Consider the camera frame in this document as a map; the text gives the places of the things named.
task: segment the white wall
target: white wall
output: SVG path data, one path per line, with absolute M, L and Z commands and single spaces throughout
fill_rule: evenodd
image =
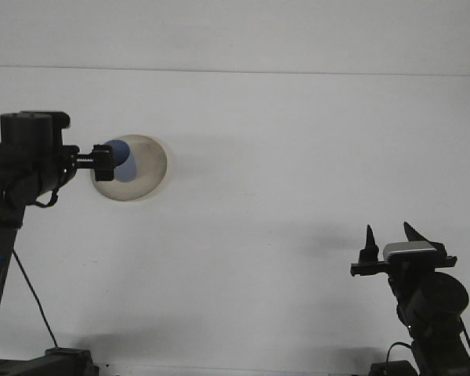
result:
M 101 363 L 366 370 L 408 339 L 385 277 L 349 275 L 367 223 L 443 241 L 470 291 L 470 78 L 0 68 L 0 113 L 32 107 L 71 114 L 83 150 L 168 149 L 149 199 L 81 172 L 17 241 L 61 343 Z M 47 346 L 13 267 L 0 354 Z
M 80 172 L 18 236 L 61 345 L 109 372 L 365 372 L 408 340 L 386 278 L 349 275 L 367 223 L 444 242 L 470 293 L 470 2 L 0 2 L 0 66 L 0 113 L 168 152 L 146 200 Z M 12 266 L 0 356 L 50 345 Z
M 0 2 L 0 65 L 470 74 L 470 0 Z

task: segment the white backdrop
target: white backdrop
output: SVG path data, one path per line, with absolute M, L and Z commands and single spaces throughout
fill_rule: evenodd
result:
M 470 74 L 470 0 L 9 0 L 0 65 Z
M 146 200 L 80 172 L 16 242 L 61 345 L 100 363 L 366 371 L 408 340 L 386 278 L 349 275 L 367 223 L 442 241 L 470 293 L 470 78 L 0 68 L 0 113 L 31 108 L 69 113 L 82 150 L 168 152 Z M 50 346 L 21 278 L 0 356 Z

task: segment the metal plate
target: metal plate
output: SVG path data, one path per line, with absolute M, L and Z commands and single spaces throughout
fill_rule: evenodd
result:
M 136 178 L 128 183 L 117 180 L 97 182 L 94 171 L 91 171 L 92 184 L 102 195 L 112 200 L 137 200 L 160 184 L 167 171 L 167 155 L 162 146 L 150 137 L 127 135 L 116 139 L 125 141 L 130 146 L 136 159 Z

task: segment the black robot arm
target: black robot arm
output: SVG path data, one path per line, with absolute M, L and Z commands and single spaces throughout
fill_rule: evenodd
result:
M 422 376 L 470 376 L 470 358 L 460 334 L 461 314 L 468 305 L 465 287 L 436 268 L 452 267 L 457 258 L 447 255 L 442 243 L 429 241 L 404 223 L 408 242 L 387 244 L 383 260 L 370 227 L 366 247 L 352 275 L 387 273 L 397 299 L 397 315 L 413 338 L 411 351 Z M 416 374 L 408 362 L 375 363 L 371 376 Z
M 91 154 L 82 155 L 77 146 L 64 146 L 61 131 L 69 124 L 70 118 L 64 112 L 22 111 L 0 117 L 0 302 L 25 208 L 33 204 L 42 208 L 54 205 L 59 188 L 79 168 L 94 168 L 98 180 L 113 179 L 111 147 L 96 145 Z M 48 192 L 52 192 L 49 203 L 37 201 Z M 58 371 L 59 367 L 75 370 L 76 367 L 67 366 L 75 358 L 77 364 L 84 363 L 81 358 L 87 360 L 87 352 L 54 349 L 33 363 L 0 362 L 0 374 L 36 374 L 44 370 Z

